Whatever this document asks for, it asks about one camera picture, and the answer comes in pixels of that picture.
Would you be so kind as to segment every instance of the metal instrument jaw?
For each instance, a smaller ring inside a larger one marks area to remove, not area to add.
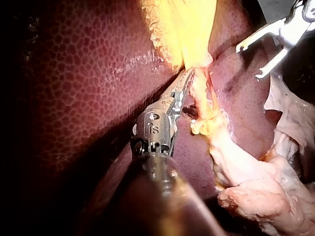
[[[259,69],[260,74],[256,75],[257,78],[266,77],[296,46],[305,32],[315,29],[314,3],[315,0],[308,0],[305,4],[302,0],[296,1],[291,9],[290,16],[263,26],[236,46],[236,53],[238,53],[241,49],[245,51],[251,44],[266,34],[275,35],[279,39],[283,49],[263,68]]]
[[[157,152],[172,157],[178,134],[176,121],[181,115],[183,100],[193,76],[193,68],[180,72],[160,99],[140,114],[130,141],[135,156]]]

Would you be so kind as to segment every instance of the reddish-brown liver tissue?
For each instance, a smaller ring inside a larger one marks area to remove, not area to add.
[[[137,1],[59,0],[43,5],[34,33],[38,37],[28,44],[31,54],[22,65],[24,76],[17,80],[26,85],[17,85],[26,101],[19,107],[27,111],[17,122],[28,126],[21,134],[27,147],[17,147],[25,165],[23,193],[30,199],[42,196],[41,201],[59,191],[69,169],[96,140],[134,118],[145,99],[175,74],[154,51]],[[214,86],[231,112],[240,144],[259,155],[272,137],[272,125],[261,106],[268,82],[252,80],[258,66],[265,64],[265,55],[260,50],[244,68],[232,45],[250,32],[237,0],[218,1],[209,45],[215,58]],[[210,196],[206,143],[201,144],[205,152],[195,156],[188,121],[181,122],[183,136],[178,138],[175,158],[197,191]],[[255,142],[261,137],[262,144]]]

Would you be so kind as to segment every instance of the yellow fat tissue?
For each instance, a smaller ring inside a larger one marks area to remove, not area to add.
[[[151,40],[173,69],[210,64],[217,0],[140,0]]]

